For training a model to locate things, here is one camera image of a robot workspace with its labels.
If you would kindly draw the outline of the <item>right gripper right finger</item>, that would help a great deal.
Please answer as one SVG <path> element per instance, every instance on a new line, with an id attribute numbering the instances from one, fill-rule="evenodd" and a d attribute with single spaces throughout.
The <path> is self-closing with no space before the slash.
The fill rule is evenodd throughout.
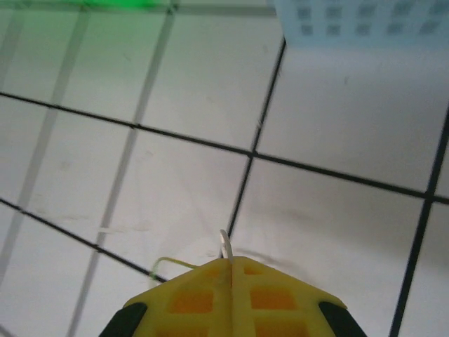
<path id="1" fill-rule="evenodd" d="M 365 337 L 336 296 L 246 257 L 232 263 L 232 337 Z"/>

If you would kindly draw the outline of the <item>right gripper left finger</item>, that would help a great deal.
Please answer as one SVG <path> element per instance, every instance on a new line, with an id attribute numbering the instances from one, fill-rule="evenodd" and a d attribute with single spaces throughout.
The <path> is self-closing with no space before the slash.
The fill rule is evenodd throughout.
<path id="1" fill-rule="evenodd" d="M 232 337 L 231 287 L 218 258 L 132 297 L 101 337 Z"/>

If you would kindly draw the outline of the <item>light blue plastic basket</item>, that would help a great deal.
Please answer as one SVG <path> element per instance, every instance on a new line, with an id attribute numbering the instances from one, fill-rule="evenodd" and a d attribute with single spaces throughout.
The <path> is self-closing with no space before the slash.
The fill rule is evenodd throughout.
<path id="1" fill-rule="evenodd" d="M 292 48 L 449 47 L 449 0 L 268 0 Z"/>

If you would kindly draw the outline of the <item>green plastic basket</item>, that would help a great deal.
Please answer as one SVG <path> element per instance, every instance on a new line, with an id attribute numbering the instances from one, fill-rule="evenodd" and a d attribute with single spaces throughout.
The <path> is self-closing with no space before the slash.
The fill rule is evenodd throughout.
<path id="1" fill-rule="evenodd" d="M 147 9 L 161 4 L 162 0 L 56 0 L 91 8 Z"/>

